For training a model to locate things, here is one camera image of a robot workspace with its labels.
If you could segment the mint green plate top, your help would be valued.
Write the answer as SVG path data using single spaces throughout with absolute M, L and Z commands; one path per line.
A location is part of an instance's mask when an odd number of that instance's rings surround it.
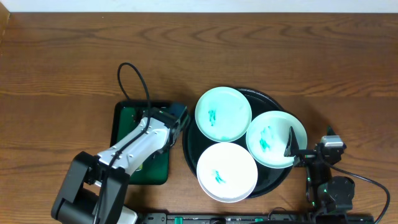
M 195 107 L 195 122 L 203 135 L 216 142 L 242 137 L 252 121 L 248 99 L 237 89 L 219 86 L 206 91 Z

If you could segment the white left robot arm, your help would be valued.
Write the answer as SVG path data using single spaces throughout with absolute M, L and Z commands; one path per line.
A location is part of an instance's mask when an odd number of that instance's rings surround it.
M 133 173 L 155 152 L 169 150 L 190 120 L 185 105 L 151 108 L 137 127 L 109 149 L 72 160 L 51 209 L 61 223 L 135 223 L 124 204 Z

